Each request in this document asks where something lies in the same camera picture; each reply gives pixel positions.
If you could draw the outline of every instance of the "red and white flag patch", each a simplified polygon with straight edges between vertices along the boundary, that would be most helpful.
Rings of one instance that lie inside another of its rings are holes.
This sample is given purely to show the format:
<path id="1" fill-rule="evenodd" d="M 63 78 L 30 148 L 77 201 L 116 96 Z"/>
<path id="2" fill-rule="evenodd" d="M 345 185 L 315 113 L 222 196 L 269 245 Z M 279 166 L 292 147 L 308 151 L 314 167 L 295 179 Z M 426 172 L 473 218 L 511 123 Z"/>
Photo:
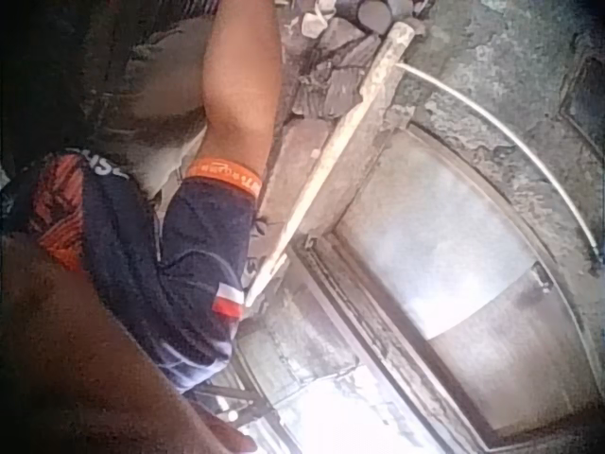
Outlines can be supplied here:
<path id="1" fill-rule="evenodd" d="M 218 284 L 212 310 L 227 317 L 241 319 L 244 315 L 244 292 L 227 284 Z"/>

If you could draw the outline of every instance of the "man's arm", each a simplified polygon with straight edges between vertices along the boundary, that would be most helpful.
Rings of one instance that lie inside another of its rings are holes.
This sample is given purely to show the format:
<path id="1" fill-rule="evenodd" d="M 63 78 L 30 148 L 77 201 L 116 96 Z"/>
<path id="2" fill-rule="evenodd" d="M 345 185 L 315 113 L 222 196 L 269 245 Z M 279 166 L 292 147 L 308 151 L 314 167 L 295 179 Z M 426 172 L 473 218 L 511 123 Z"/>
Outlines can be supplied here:
<path id="1" fill-rule="evenodd" d="M 221 0 L 204 58 L 208 131 L 199 157 L 232 161 L 262 176 L 280 89 L 273 0 Z"/>

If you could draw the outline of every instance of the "bright light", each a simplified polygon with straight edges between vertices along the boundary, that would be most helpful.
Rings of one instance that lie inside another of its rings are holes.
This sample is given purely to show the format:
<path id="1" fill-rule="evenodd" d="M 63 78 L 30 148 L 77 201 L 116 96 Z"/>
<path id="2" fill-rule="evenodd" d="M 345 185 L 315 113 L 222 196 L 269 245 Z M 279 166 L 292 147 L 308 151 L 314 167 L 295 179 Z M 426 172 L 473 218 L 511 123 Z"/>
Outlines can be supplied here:
<path id="1" fill-rule="evenodd" d="M 299 400 L 305 453 L 425 454 L 397 428 L 387 426 L 362 400 L 347 398 L 330 381 L 316 383 Z"/>
<path id="2" fill-rule="evenodd" d="M 227 413 L 227 419 L 230 423 L 237 421 L 237 418 L 239 418 L 239 413 L 237 411 L 231 410 Z"/>

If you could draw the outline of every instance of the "metal rod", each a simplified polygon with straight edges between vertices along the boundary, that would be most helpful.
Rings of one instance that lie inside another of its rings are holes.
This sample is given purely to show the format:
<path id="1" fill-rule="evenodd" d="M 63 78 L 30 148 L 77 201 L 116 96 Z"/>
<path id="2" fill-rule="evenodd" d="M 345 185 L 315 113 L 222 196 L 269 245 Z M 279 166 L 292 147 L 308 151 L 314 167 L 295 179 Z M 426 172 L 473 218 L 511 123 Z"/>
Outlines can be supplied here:
<path id="1" fill-rule="evenodd" d="M 526 156 L 531 160 L 531 162 L 540 169 L 540 171 L 550 181 L 550 183 L 554 186 L 554 188 L 557 190 L 557 192 L 559 192 L 559 194 L 565 201 L 567 208 L 569 208 L 569 211 L 571 211 L 571 214 L 574 216 L 574 218 L 576 218 L 576 221 L 578 222 L 580 228 L 582 229 L 582 232 L 585 234 L 586 239 L 588 240 L 590 247 L 593 250 L 593 254 L 595 255 L 595 258 L 596 259 L 600 258 L 600 252 L 598 250 L 598 245 L 596 243 L 595 237 L 593 236 L 593 233 L 590 231 L 590 228 L 588 227 L 586 220 L 584 220 L 584 218 L 582 217 L 582 214 L 579 212 L 578 207 L 571 200 L 571 197 L 569 197 L 569 194 L 567 194 L 567 191 L 565 191 L 565 189 L 563 188 L 561 183 L 559 183 L 557 178 L 550 172 L 550 170 L 548 170 L 548 167 L 546 166 L 546 164 L 538 156 L 536 156 L 536 154 L 526 145 L 525 142 L 523 142 L 504 123 L 502 123 L 491 113 L 489 113 L 488 111 L 483 109 L 477 103 L 472 101 L 469 97 L 463 95 L 461 92 L 454 90 L 452 87 L 444 84 L 440 80 L 433 78 L 432 76 L 426 74 L 424 71 L 421 71 L 420 69 L 417 69 L 414 66 L 410 66 L 407 63 L 399 62 L 399 63 L 397 63 L 397 66 L 399 66 L 402 69 L 405 69 L 409 74 L 416 76 L 418 79 L 422 79 L 432 85 L 435 85 L 437 88 L 440 88 L 441 90 L 448 93 L 449 95 L 462 101 L 464 104 L 469 106 L 475 112 L 477 112 L 478 114 L 483 116 L 486 120 L 488 120 L 490 123 L 492 123 L 494 126 L 496 126 L 499 130 L 501 130 L 502 133 L 504 133 L 517 147 L 519 147 L 521 149 L 521 151 L 523 151 L 526 154 Z"/>

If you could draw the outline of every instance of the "glass pane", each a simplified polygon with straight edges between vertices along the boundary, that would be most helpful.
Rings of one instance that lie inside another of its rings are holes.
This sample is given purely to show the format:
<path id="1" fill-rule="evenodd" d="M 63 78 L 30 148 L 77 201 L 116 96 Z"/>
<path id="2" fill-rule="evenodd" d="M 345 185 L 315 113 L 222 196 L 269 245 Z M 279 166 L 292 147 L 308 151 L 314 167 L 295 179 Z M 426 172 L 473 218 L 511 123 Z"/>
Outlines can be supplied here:
<path id="1" fill-rule="evenodd" d="M 426 339 L 456 326 L 534 262 L 486 198 L 409 134 L 398 134 L 337 232 Z"/>

